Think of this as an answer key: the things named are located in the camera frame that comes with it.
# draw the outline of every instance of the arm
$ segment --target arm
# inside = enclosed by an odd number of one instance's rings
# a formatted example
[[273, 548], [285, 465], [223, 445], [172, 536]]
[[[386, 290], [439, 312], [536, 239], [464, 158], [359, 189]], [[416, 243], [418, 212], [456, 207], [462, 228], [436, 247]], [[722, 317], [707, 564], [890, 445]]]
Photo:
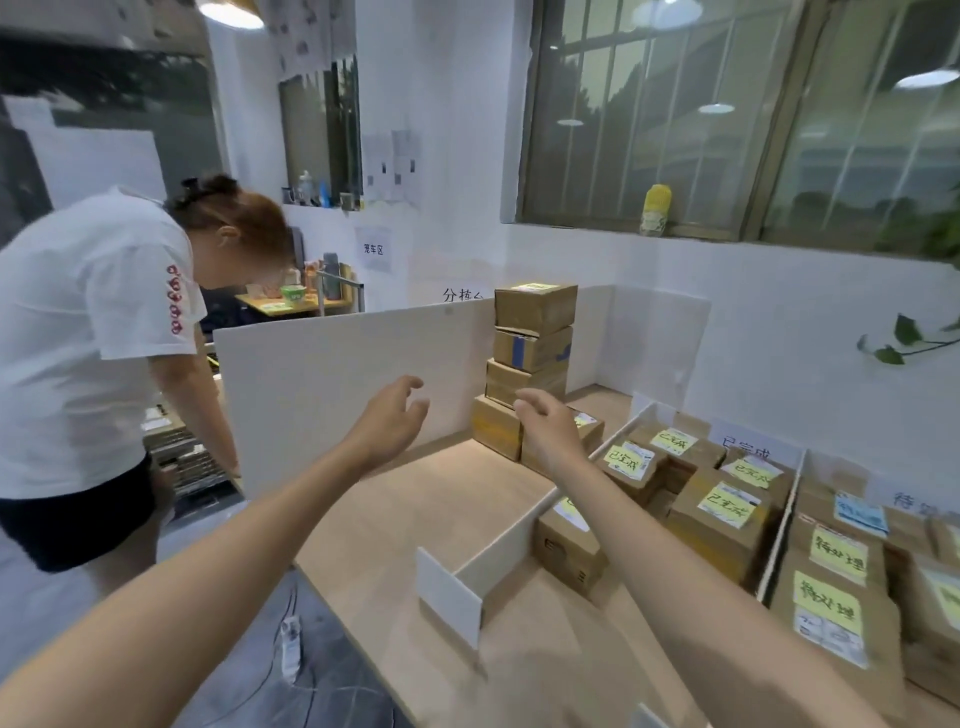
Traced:
[[885, 728], [822, 655], [587, 460], [565, 405], [539, 390], [517, 395], [524, 442], [589, 523], [714, 728]]
[[227, 417], [217, 399], [217, 385], [206, 362], [204, 337], [196, 326], [195, 354], [151, 356], [150, 374], [183, 423], [227, 473], [237, 475], [237, 453]]
[[429, 403], [404, 376], [340, 445], [281, 490], [138, 576], [0, 686], [0, 728], [169, 726], [227, 657], [317, 522], [403, 452]]

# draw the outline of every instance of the brown hair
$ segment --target brown hair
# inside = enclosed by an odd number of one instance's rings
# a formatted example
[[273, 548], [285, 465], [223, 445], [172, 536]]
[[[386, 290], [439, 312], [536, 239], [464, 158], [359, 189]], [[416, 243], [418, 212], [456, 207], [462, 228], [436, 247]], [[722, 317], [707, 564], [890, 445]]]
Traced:
[[240, 230], [245, 247], [271, 257], [288, 256], [287, 223], [283, 210], [269, 197], [246, 192], [232, 177], [213, 175], [183, 181], [183, 194], [164, 209], [185, 230], [231, 225]]

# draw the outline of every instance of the gray floor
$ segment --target gray floor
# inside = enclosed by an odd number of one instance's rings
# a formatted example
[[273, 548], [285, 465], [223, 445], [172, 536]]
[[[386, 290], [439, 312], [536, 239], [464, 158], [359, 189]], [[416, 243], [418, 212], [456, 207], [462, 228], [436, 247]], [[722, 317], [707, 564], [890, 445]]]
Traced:
[[[240, 507], [170, 529], [160, 540], [160, 558], [193, 543]], [[0, 531], [0, 680], [93, 602], [93, 591], [81, 572], [40, 573]], [[274, 650], [274, 635], [288, 608], [300, 616], [303, 630], [301, 689], [289, 686], [280, 676], [278, 650], [276, 654]], [[175, 725], [390, 728], [409, 723], [350, 644], [337, 619], [300, 573], [291, 570]]]

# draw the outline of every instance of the yellow bottle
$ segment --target yellow bottle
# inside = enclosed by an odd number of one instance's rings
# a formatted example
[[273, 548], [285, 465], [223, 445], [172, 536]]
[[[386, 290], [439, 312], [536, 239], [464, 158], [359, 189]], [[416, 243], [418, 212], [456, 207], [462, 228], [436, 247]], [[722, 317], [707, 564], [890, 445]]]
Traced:
[[665, 184], [655, 184], [647, 191], [647, 198], [643, 201], [643, 216], [640, 218], [642, 234], [655, 237], [663, 235], [672, 199], [673, 192]]

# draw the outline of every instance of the cable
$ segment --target cable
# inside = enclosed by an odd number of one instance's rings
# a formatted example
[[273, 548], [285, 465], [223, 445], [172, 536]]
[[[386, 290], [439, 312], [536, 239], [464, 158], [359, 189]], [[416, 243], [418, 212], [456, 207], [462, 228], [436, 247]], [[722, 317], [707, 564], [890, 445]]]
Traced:
[[276, 631], [274, 632], [273, 649], [271, 650], [271, 654], [270, 654], [270, 669], [267, 670], [267, 674], [263, 676], [263, 680], [261, 680], [260, 684], [253, 689], [253, 692], [247, 695], [247, 697], [245, 697], [241, 702], [237, 703], [235, 706], [230, 708], [223, 715], [216, 717], [213, 720], [208, 720], [206, 723], [201, 723], [200, 728], [207, 728], [207, 726], [209, 725], [213, 725], [214, 723], [219, 723], [225, 717], [232, 716], [238, 710], [240, 710], [245, 705], [247, 705], [247, 703], [253, 700], [253, 698], [261, 690], [263, 690], [263, 686], [267, 684], [267, 681], [270, 679], [270, 676], [274, 673], [274, 665], [276, 663], [276, 638], [280, 636], [280, 625], [283, 624], [283, 621], [287, 619], [287, 617], [290, 614], [291, 604], [293, 605], [294, 609], [297, 608], [297, 582], [296, 581], [294, 582], [293, 589], [290, 590], [290, 595], [287, 597], [287, 606], [286, 606], [286, 609], [283, 610], [283, 617], [280, 618], [280, 621], [276, 625]]

